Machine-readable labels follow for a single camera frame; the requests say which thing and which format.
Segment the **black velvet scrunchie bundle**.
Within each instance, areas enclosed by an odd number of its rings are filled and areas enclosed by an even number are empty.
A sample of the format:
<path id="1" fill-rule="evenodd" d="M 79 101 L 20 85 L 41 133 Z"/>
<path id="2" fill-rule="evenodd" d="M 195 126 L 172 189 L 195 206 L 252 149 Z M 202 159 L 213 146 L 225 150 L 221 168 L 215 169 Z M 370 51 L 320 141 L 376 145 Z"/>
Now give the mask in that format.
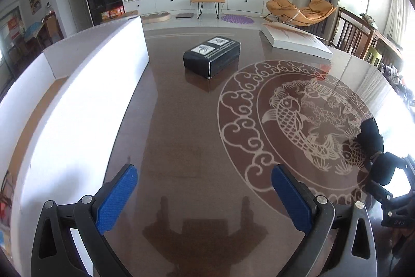
<path id="1" fill-rule="evenodd" d="M 373 117 L 366 119 L 361 123 L 360 129 L 357 141 L 371 163 L 369 172 L 371 179 L 386 186 L 394 175 L 395 166 L 392 163 L 391 154 L 384 152 L 384 141 L 376 120 Z"/>

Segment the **white storage box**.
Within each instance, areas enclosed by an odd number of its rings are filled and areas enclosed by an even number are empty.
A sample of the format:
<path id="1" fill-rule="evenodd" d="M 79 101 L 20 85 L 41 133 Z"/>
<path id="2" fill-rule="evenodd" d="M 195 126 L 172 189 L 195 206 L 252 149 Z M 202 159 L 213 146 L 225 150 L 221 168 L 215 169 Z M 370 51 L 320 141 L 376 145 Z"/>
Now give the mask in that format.
<path id="1" fill-rule="evenodd" d="M 78 32 L 46 48 L 1 101 L 1 175 L 11 176 L 10 256 L 30 275 L 43 204 L 102 186 L 149 56 L 140 17 Z"/>

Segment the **wooden dining chair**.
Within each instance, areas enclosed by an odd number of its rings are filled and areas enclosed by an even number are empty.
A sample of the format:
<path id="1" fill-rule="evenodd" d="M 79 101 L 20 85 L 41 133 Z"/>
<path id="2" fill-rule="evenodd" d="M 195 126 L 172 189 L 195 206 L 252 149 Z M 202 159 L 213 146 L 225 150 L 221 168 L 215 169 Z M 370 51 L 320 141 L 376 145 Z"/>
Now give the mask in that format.
<path id="1" fill-rule="evenodd" d="M 370 48 L 376 49 L 381 55 L 379 63 L 394 66 L 399 71 L 403 67 L 403 55 L 398 47 L 363 18 L 345 8 L 338 10 L 330 41 L 336 49 L 363 60 L 370 59 Z"/>

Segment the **white flat box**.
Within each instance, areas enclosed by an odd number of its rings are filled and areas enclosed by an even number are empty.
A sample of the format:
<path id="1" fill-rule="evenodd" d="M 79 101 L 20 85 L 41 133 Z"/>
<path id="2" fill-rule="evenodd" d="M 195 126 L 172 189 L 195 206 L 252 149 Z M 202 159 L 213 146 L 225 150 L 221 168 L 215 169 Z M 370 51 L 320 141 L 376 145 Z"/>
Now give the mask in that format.
<path id="1" fill-rule="evenodd" d="M 310 56 L 332 59 L 333 53 L 314 35 L 282 23 L 264 23 L 261 29 L 268 42 L 279 49 L 286 49 Z"/>

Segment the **orange lounge chair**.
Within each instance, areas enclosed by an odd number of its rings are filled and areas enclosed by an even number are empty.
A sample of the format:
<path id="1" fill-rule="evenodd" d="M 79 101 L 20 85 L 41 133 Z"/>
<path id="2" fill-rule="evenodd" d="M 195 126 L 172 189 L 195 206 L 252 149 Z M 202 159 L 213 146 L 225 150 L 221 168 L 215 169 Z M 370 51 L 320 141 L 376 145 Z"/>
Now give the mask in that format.
<path id="1" fill-rule="evenodd" d="M 325 0 L 311 0 L 305 7 L 297 7 L 288 0 L 270 0 L 266 3 L 270 15 L 279 23 L 296 27 L 309 27 L 326 20 L 336 10 L 333 4 Z"/>

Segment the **black rectangular box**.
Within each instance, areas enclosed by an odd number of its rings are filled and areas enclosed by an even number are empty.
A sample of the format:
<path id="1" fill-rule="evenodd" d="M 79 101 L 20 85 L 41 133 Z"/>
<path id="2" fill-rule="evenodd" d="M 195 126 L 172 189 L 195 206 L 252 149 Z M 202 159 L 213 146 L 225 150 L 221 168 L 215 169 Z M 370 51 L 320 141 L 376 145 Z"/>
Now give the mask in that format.
<path id="1" fill-rule="evenodd" d="M 213 37 L 183 54 L 184 67 L 205 79 L 211 79 L 237 60 L 241 43 L 228 37 Z"/>

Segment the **white tv cabinet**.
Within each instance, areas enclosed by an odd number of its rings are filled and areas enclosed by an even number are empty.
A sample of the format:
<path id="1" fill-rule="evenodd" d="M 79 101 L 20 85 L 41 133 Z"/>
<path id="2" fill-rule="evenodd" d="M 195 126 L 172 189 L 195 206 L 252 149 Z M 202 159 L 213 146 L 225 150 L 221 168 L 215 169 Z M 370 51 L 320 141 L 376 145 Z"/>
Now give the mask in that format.
<path id="1" fill-rule="evenodd" d="M 124 3 L 126 12 L 138 11 L 139 15 L 153 13 L 196 13 L 200 4 L 194 0 L 133 0 Z M 224 0 L 224 2 L 207 2 L 203 5 L 203 13 L 219 10 L 223 14 L 262 15 L 265 0 Z"/>

